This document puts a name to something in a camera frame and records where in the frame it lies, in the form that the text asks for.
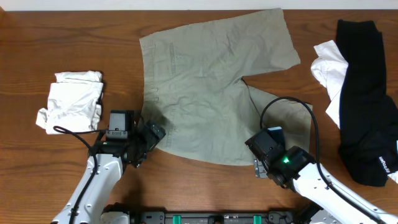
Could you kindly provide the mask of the grey-green shorts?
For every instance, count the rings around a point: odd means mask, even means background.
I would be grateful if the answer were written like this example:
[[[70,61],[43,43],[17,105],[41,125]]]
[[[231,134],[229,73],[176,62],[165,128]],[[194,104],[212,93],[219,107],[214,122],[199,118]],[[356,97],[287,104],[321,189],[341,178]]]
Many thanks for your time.
[[[287,147],[309,148],[312,120],[306,107],[243,80],[300,63],[281,9],[156,32],[140,44],[142,114],[165,129],[160,150],[250,166],[254,157],[245,143],[261,123],[281,127]]]

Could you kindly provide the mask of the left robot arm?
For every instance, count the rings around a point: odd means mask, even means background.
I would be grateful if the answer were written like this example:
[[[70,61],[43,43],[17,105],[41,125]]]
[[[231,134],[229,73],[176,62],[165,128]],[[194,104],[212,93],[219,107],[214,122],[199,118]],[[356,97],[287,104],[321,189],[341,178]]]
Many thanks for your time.
[[[106,203],[126,166],[139,167],[147,154],[165,137],[165,129],[153,120],[145,120],[134,110],[112,110],[109,126],[98,130],[93,145],[81,133],[60,126],[54,130],[71,134],[88,148],[85,172],[74,193],[53,223],[131,223],[128,210],[107,207]]]

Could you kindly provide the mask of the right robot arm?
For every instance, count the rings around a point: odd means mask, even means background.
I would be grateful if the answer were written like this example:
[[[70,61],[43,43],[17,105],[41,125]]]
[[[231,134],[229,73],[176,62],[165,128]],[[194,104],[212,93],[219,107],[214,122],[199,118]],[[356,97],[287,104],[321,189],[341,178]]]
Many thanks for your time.
[[[245,145],[254,154],[256,165],[283,189],[290,189],[315,204],[307,223],[397,223],[387,213],[360,197],[334,178],[304,149],[286,150],[280,127],[263,129]]]

